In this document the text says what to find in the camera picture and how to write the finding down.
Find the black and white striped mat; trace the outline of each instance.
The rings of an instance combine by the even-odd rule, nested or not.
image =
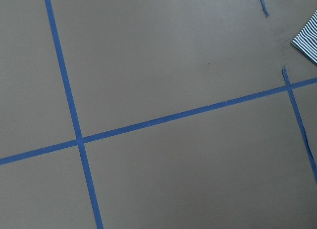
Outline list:
[[[317,65],[317,11],[294,38],[292,44]]]

